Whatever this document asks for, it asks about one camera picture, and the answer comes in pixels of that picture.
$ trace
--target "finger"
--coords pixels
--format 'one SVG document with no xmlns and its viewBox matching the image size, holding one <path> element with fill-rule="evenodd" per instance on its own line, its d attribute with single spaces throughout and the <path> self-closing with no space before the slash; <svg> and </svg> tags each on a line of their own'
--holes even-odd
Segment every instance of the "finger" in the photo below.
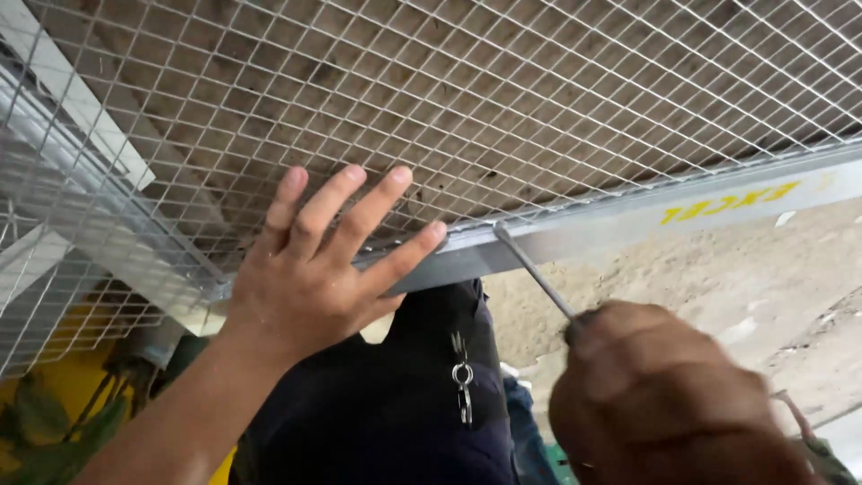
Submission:
<svg viewBox="0 0 862 485">
<path fill-rule="evenodd" d="M 350 264 L 350 261 L 371 235 L 389 209 L 404 194 L 413 173 L 407 167 L 395 167 L 383 180 L 345 214 L 338 229 L 324 250 L 334 265 Z"/>
<path fill-rule="evenodd" d="M 366 298 L 377 298 L 407 275 L 425 256 L 431 254 L 446 236 L 446 225 L 434 221 L 412 239 L 392 251 L 360 276 L 359 287 Z"/>
<path fill-rule="evenodd" d="M 297 214 L 299 199 L 309 183 L 309 173 L 302 167 L 291 167 L 284 174 L 275 192 L 275 199 L 266 211 L 264 229 L 260 232 L 255 251 L 275 255 L 287 243 L 290 224 Z"/>
<path fill-rule="evenodd" d="M 359 332 L 378 319 L 393 313 L 399 306 L 401 306 L 405 296 L 407 296 L 407 293 L 375 299 L 371 306 L 366 308 L 362 312 L 362 315 L 356 319 L 356 326 L 353 329 L 353 332 Z"/>
<path fill-rule="evenodd" d="M 584 368 L 584 393 L 595 402 L 627 392 L 639 380 L 686 363 L 731 366 L 708 335 L 684 324 L 659 324 L 603 347 Z"/>
<path fill-rule="evenodd" d="M 621 442 L 654 444 L 695 434 L 776 428 L 766 385 L 741 368 L 686 363 L 649 375 L 600 406 Z"/>
<path fill-rule="evenodd" d="M 687 325 L 661 306 L 618 300 L 603 303 L 590 320 L 572 346 L 574 354 L 582 360 L 590 359 L 616 340 L 668 321 Z"/>
<path fill-rule="evenodd" d="M 284 249 L 288 259 L 307 261 L 314 257 L 329 223 L 364 181 L 365 170 L 358 165 L 350 165 L 317 191 L 299 211 L 290 228 L 290 240 Z"/>
</svg>

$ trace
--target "wire cage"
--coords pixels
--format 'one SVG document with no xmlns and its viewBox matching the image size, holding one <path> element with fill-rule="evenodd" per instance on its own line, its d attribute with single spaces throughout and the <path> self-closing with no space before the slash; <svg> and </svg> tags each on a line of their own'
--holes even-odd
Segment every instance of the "wire cage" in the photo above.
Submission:
<svg viewBox="0 0 862 485">
<path fill-rule="evenodd" d="M 416 289 L 512 268 L 443 276 L 495 221 L 774 212 L 802 189 L 703 194 L 858 159 L 849 0 L 6 0 L 0 35 L 0 375 L 164 316 L 217 331 L 289 166 L 412 167 L 357 264 L 443 219 Z"/>
</svg>

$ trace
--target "welded wire mesh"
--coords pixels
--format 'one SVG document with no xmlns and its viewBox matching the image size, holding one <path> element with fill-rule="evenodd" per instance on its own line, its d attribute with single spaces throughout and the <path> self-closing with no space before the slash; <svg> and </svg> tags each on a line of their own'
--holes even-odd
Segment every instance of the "welded wire mesh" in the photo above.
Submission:
<svg viewBox="0 0 862 485">
<path fill-rule="evenodd" d="M 832 148 L 862 118 L 850 0 L 12 4 L 38 32 L 0 32 L 52 122 L 226 269 L 288 166 L 312 188 L 412 167 L 373 243 Z"/>
</svg>

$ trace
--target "plywood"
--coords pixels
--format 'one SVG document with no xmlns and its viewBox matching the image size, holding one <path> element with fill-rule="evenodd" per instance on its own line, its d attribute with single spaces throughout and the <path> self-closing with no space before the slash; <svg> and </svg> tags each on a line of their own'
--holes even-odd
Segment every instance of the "plywood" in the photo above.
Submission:
<svg viewBox="0 0 862 485">
<path fill-rule="evenodd" d="M 808 0 L 31 4 L 91 25 L 202 181 L 183 188 L 211 194 L 240 235 L 290 165 L 315 186 L 346 163 L 412 166 L 384 236 L 839 142 L 828 133 L 862 117 L 859 45 L 842 39 L 862 33 L 862 10 L 840 0 L 810 7 L 824 22 Z"/>
</svg>

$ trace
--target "metal ring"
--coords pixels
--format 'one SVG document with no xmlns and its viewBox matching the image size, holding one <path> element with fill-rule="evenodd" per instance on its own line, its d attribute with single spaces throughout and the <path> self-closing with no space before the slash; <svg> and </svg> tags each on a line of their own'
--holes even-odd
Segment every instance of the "metal ring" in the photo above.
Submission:
<svg viewBox="0 0 862 485">
<path fill-rule="evenodd" d="M 462 368 L 467 369 L 467 379 L 464 382 L 458 380 L 458 371 Z M 455 364 L 455 367 L 452 368 L 452 380 L 457 382 L 461 386 L 466 386 L 467 384 L 473 382 L 473 368 L 470 367 L 470 365 L 468 365 L 466 362 Z"/>
</svg>

